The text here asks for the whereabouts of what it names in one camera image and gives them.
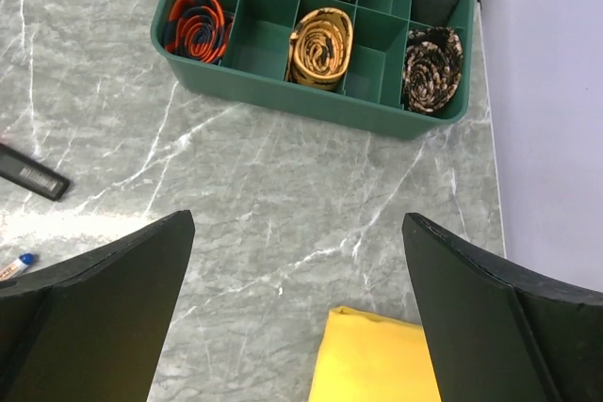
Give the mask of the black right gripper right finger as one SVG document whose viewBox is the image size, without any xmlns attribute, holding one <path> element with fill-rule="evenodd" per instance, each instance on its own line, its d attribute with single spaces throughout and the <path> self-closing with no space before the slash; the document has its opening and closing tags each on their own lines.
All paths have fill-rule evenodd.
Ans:
<svg viewBox="0 0 603 402">
<path fill-rule="evenodd" d="M 601 400 L 601 293 L 515 264 L 418 213 L 401 231 L 442 400 Z"/>
</svg>

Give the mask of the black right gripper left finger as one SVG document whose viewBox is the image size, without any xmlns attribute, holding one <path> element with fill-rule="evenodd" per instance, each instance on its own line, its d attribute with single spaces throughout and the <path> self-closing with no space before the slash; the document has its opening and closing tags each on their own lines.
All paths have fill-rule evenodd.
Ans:
<svg viewBox="0 0 603 402">
<path fill-rule="evenodd" d="M 2 400 L 146 400 L 194 235 L 178 211 L 2 281 Z"/>
</svg>

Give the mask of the blue tip long marker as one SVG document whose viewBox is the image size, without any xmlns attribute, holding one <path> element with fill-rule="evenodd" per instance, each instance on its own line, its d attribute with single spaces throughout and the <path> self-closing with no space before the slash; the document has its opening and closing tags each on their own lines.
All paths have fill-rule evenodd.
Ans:
<svg viewBox="0 0 603 402">
<path fill-rule="evenodd" d="M 37 262 L 37 255 L 24 253 L 7 265 L 0 273 L 0 281 L 10 280 L 23 274 Z"/>
</svg>

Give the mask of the black purple highlighter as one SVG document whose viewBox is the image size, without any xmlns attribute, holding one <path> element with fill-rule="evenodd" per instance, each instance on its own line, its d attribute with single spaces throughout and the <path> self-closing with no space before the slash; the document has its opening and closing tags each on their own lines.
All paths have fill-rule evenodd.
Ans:
<svg viewBox="0 0 603 402">
<path fill-rule="evenodd" d="M 66 177 L 1 144 L 1 177 L 50 201 L 58 201 L 71 182 Z"/>
</svg>

